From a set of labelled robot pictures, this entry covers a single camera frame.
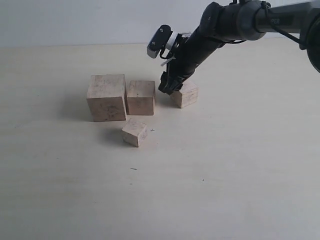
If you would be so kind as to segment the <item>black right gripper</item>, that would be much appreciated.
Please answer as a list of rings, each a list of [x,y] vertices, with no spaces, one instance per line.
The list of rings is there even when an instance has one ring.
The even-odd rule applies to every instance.
[[[167,70],[160,77],[158,90],[169,95],[180,91],[196,68],[224,45],[219,39],[203,35],[197,27],[175,52],[174,59],[168,63]]]

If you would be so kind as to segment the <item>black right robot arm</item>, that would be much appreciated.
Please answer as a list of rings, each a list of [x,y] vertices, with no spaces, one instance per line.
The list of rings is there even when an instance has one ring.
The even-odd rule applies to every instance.
[[[198,27],[181,39],[171,52],[158,89],[168,95],[179,91],[196,68],[226,44],[256,41],[279,33],[307,52],[311,65],[320,69],[320,2],[311,0],[272,7],[265,0],[235,0],[222,6],[210,3]]]

